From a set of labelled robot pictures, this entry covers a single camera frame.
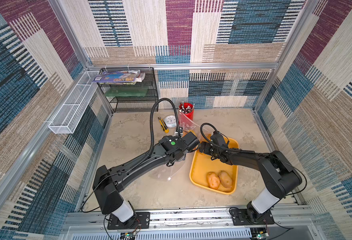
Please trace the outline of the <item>brown potato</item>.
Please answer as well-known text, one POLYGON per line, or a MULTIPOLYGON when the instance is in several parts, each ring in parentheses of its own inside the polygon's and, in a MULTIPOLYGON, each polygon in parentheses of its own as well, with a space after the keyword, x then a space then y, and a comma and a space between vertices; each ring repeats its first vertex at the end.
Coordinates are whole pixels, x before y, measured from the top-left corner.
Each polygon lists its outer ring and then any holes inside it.
POLYGON ((214 189, 214 190, 217 190, 221 184, 220 178, 214 172, 207 173, 207 182, 208 182, 209 188, 214 189))
POLYGON ((228 189, 232 188, 233 179, 229 175, 229 173, 227 173, 226 171, 220 171, 219 172, 219 179, 220 179, 223 187, 228 188, 228 189))

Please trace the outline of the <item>clear zipper bag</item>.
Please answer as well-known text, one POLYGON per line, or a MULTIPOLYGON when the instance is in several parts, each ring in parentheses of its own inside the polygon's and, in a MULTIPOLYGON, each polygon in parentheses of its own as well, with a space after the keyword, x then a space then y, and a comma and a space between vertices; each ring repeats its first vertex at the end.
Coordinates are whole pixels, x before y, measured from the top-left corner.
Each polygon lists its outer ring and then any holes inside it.
POLYGON ((180 160, 174 162, 170 167, 167 165, 162 165, 152 170, 149 174, 151 178, 159 181, 170 181, 172 177, 184 166, 186 156, 182 157, 180 160))
POLYGON ((200 125, 196 124, 193 120, 187 117, 186 114, 179 112, 179 126, 183 129, 184 133, 191 132, 200 138, 201 131, 200 125))

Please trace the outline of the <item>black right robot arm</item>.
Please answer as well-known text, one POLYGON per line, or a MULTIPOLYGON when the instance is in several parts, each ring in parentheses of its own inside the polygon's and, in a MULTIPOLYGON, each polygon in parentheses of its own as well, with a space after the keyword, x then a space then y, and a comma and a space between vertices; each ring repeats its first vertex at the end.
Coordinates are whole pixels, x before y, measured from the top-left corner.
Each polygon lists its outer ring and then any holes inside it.
POLYGON ((229 148, 224 137, 218 131, 207 138, 200 152, 210 155, 212 160, 219 159, 231 166, 243 166, 261 173, 266 189, 276 198, 282 199, 302 184, 298 171, 279 151, 256 153, 254 151, 229 148))

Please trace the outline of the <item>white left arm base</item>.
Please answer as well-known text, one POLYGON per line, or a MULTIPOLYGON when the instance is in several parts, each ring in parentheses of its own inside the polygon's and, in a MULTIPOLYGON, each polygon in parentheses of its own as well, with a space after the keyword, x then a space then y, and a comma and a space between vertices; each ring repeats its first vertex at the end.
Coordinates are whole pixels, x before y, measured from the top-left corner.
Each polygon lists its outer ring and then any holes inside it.
POLYGON ((134 211, 129 202, 123 201, 122 205, 111 214, 117 217, 120 222, 125 223, 134 216, 134 211))

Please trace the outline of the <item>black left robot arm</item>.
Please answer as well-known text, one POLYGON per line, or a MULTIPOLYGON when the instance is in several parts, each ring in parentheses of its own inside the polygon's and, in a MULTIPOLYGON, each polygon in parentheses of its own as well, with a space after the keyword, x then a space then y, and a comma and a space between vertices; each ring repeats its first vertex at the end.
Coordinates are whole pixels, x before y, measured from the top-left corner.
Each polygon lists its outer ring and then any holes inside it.
POLYGON ((183 137, 165 136, 154 145, 149 157, 144 153, 116 167, 99 167, 92 188, 101 212, 108 215, 116 211, 124 202, 120 192, 129 184, 159 166, 173 166, 199 144, 199 139, 191 132, 183 137))

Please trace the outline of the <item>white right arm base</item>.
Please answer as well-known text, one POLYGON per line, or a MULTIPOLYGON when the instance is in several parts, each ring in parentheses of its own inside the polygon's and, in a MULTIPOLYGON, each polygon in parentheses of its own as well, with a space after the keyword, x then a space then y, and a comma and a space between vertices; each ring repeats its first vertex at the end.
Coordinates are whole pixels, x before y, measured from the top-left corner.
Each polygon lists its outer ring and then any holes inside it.
POLYGON ((264 188, 258 196, 251 201, 251 205, 258 214, 264 214, 280 200, 280 198, 272 195, 267 188, 264 188))

